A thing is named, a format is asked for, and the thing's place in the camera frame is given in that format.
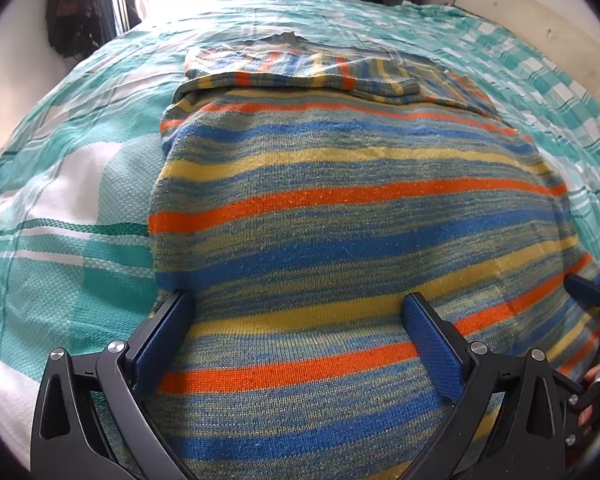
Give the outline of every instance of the bed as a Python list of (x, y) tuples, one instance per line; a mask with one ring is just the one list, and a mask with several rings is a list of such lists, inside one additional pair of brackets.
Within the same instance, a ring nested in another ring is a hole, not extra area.
[[(95, 352), (128, 337), (158, 297), (147, 223), (164, 166), (158, 131), (193, 45), (212, 48), (292, 30), (316, 44), (423, 56), (470, 76), (502, 122), (532, 142), (563, 179), (591, 277), (599, 274), (600, 47), (531, 0), (493, 1), (389, 9), (350, 0), (221, 0), (187, 20), (140, 25), (46, 95), (0, 152), (0, 437), (15, 457), (28, 467), (49, 350)], [(549, 14), (538, 25), (500, 12), (522, 5)], [(542, 43), (532, 29), (546, 23), (553, 36), (566, 39)], [(567, 46), (573, 35), (584, 53), (575, 64)], [(597, 330), (591, 316), (565, 317), (552, 362), (581, 377), (598, 352)], [(184, 416), (159, 400), (157, 412), (163, 419)], [(430, 429), (432, 420), (421, 422)], [(396, 478), (415, 451), (416, 445), (373, 465), (361, 460), (344, 473), (327, 469), (325, 478)], [(324, 467), (310, 452), (303, 456), (291, 462), (308, 478), (317, 474), (312, 467)], [(282, 471), (292, 467), (273, 458)], [(204, 461), (190, 463), (213, 475)], [(270, 474), (259, 465), (243, 473), (254, 470), (262, 478)]]

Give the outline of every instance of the blue stripe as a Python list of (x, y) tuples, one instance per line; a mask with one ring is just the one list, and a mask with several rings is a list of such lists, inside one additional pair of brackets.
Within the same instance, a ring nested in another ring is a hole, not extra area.
[(275, 436), (167, 437), (171, 448), (189, 460), (275, 460), (322, 451), (407, 424), (438, 409), (436, 394), (396, 404), (387, 410), (357, 416), (323, 428)]
[(276, 135), (286, 136), (305, 136), (306, 134), (316, 134), (319, 132), (358, 132), (367, 130), (377, 136), (377, 132), (394, 134), (396, 137), (421, 136), (421, 137), (449, 137), (452, 139), (480, 140), (489, 144), (496, 144), (510, 150), (513, 153), (532, 153), (535, 147), (530, 142), (523, 141), (522, 144), (514, 144), (513, 141), (522, 140), (521, 137), (509, 137), (511, 142), (503, 138), (498, 138), (500, 134), (488, 134), (487, 132), (478, 133), (472, 130), (449, 130), (439, 127), (437, 121), (427, 120), (429, 124), (417, 124), (413, 127), (389, 126), (380, 122), (368, 121), (309, 121), (306, 123), (294, 124), (261, 124), (247, 130), (228, 130), (225, 128), (216, 128), (206, 124), (187, 122), (171, 135), (171, 138), (164, 141), (163, 149), (169, 153), (173, 143), (180, 136), (193, 136), (202, 139), (211, 139), (217, 142), (243, 142), (253, 139), (257, 136)]
[(257, 254), (234, 258), (191, 272), (156, 272), (156, 279), (158, 285), (167, 290), (176, 288), (200, 290), (218, 283), (263, 275), (276, 270), (316, 267), (365, 258), (400, 256), (488, 230), (501, 229), (532, 220), (561, 223), (570, 217), (569, 211), (504, 211), (441, 222), (384, 237), (304, 242), (294, 240), (282, 246), (263, 248)]

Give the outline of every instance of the beige headboard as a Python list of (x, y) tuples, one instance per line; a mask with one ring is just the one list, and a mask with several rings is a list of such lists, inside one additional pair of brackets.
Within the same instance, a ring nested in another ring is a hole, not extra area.
[(600, 44), (535, 0), (456, 0), (536, 47), (600, 103)]

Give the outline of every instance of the silver bolt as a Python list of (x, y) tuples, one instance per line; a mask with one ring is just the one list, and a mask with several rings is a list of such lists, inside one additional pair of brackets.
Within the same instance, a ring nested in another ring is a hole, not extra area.
[(61, 358), (64, 355), (64, 348), (54, 348), (51, 351), (51, 354), (49, 354), (49, 357), (51, 357), (52, 361), (58, 361), (59, 358)]
[(114, 339), (107, 345), (107, 350), (112, 354), (119, 354), (125, 348), (125, 342), (122, 339)]
[(471, 343), (470, 348), (471, 352), (478, 355), (485, 355), (488, 350), (487, 345), (480, 341), (474, 341), (473, 343)]
[(544, 361), (544, 352), (539, 348), (534, 348), (531, 351), (531, 357), (536, 361)]

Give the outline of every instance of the upholstered headboard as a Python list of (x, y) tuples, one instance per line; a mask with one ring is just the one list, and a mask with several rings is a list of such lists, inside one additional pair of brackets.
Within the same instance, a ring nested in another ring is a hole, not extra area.
[(600, 44), (535, 0), (456, 0), (456, 6), (518, 35), (600, 103)]

